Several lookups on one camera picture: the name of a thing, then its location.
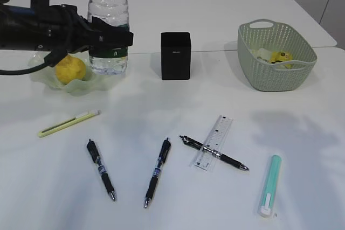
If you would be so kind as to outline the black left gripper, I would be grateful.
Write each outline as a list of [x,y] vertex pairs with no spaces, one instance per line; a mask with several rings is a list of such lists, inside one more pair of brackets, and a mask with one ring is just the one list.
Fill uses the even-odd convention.
[[133,45],[134,34],[129,25],[111,26],[97,17],[87,22],[74,5],[52,5],[51,9],[60,15],[52,53],[66,51],[75,54],[92,48],[115,49]]

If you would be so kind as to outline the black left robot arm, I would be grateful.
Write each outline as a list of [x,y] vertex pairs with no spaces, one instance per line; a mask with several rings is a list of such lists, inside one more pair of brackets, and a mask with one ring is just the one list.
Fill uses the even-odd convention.
[[38,16],[33,9],[8,5],[1,0],[1,49],[53,51],[65,47],[68,53],[93,48],[129,47],[134,35],[123,27],[113,27],[99,18],[88,22],[73,5],[52,5]]

